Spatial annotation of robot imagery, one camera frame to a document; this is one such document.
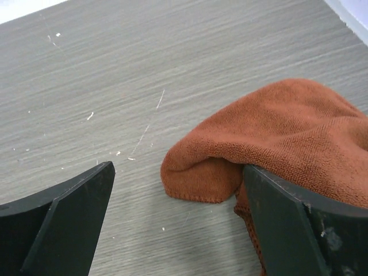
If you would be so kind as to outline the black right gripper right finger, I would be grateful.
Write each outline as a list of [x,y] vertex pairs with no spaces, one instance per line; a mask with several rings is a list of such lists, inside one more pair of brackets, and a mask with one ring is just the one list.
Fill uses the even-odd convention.
[[257,166],[243,174],[267,275],[367,275],[367,209]]

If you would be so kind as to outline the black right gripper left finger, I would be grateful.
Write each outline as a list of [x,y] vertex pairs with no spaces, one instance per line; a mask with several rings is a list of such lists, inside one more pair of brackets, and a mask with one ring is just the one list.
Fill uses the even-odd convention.
[[1,275],[88,275],[114,177],[107,161],[2,204]]

